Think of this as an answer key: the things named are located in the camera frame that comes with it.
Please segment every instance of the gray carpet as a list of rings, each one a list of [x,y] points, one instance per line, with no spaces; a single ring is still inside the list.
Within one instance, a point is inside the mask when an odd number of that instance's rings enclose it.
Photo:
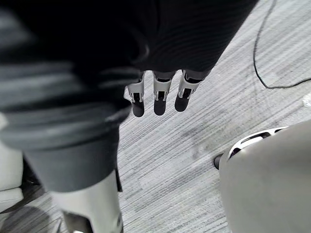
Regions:
[[[131,115],[121,126],[120,203],[126,233],[230,232],[212,157],[250,133],[311,118],[311,107],[303,105],[311,83],[267,90],[254,74],[253,44],[270,4],[259,2],[184,113],[173,107],[181,72],[173,79],[163,116],[153,113],[147,74],[145,115]],[[267,84],[311,77],[310,15],[309,0],[278,1],[258,45],[258,70]],[[44,194],[1,215],[0,232],[50,233],[60,216]]]

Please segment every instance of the black knit fabric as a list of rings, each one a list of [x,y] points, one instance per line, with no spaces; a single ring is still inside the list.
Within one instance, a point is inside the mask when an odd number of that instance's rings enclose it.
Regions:
[[[257,0],[162,0],[160,27],[142,70],[214,67]]]

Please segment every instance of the white plastic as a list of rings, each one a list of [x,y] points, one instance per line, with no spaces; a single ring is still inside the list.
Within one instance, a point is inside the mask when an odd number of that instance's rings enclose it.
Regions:
[[[190,98],[190,96],[196,91],[196,89],[198,88],[199,83],[189,83],[186,81],[185,79],[185,75],[186,75],[186,72],[183,70],[183,74],[180,78],[180,83],[179,83],[179,88],[178,88],[178,96],[180,98],[183,98],[183,95],[184,95],[184,92],[185,92],[185,89],[191,89],[191,93],[190,95],[188,96],[188,99]]]
[[[135,103],[134,93],[139,93],[139,102],[143,102],[145,94],[145,74],[142,76],[142,80],[139,83],[132,83],[127,86],[128,94],[130,95],[132,102]]]
[[[115,171],[91,187],[50,194],[62,210],[87,217],[94,233],[121,232],[123,222]]]
[[[155,100],[159,100],[159,91],[164,91],[164,98],[163,101],[166,101],[167,95],[170,92],[170,87],[171,87],[172,81],[169,80],[167,82],[159,82],[155,75],[154,75],[154,95],[155,95]]]

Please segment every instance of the robotic hand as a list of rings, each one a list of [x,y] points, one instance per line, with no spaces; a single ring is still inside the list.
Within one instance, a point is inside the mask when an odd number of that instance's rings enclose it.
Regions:
[[[161,115],[173,74],[185,70],[175,104],[184,111],[256,2],[1,2],[0,111],[8,126],[0,139],[24,152],[70,233],[123,231],[117,149],[130,111],[125,87],[141,116],[140,71],[153,70]]]
[[[166,99],[170,92],[172,79],[176,71],[158,72],[152,71],[154,78],[154,112],[158,116],[164,114],[166,109]],[[210,70],[202,72],[193,70],[183,70],[180,77],[178,94],[175,100],[175,109],[178,112],[183,112],[188,106],[190,96],[196,91],[200,83],[210,73]],[[137,117],[144,114],[144,76],[145,72],[141,72],[138,83],[132,83],[127,86],[128,93],[132,100],[133,113]]]

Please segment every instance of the black cable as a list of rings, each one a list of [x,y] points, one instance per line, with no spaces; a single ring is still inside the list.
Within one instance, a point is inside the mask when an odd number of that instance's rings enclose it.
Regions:
[[[266,14],[265,18],[263,19],[262,21],[262,24],[261,24],[261,27],[259,28],[259,31],[257,33],[257,37],[256,37],[256,40],[255,40],[255,44],[254,44],[254,50],[253,50],[253,65],[254,65],[254,70],[255,70],[255,73],[258,77],[258,79],[260,80],[260,82],[262,83],[262,85],[264,85],[265,88],[267,89],[286,89],[286,88],[291,88],[291,87],[294,87],[294,86],[298,86],[306,81],[311,81],[311,78],[307,78],[307,79],[303,79],[297,83],[294,83],[292,85],[288,85],[288,86],[268,86],[261,78],[261,76],[258,74],[258,70],[257,70],[257,67],[256,67],[256,60],[255,60],[255,57],[256,57],[256,51],[257,51],[257,45],[258,45],[258,42],[259,42],[259,39],[260,39],[260,36],[261,36],[261,33],[262,33],[262,30],[267,22],[267,19],[268,17],[270,16],[270,14],[272,13],[274,7],[276,6],[276,0],[273,0],[272,2],[272,5],[270,7],[270,9],[268,10],[268,13]]]

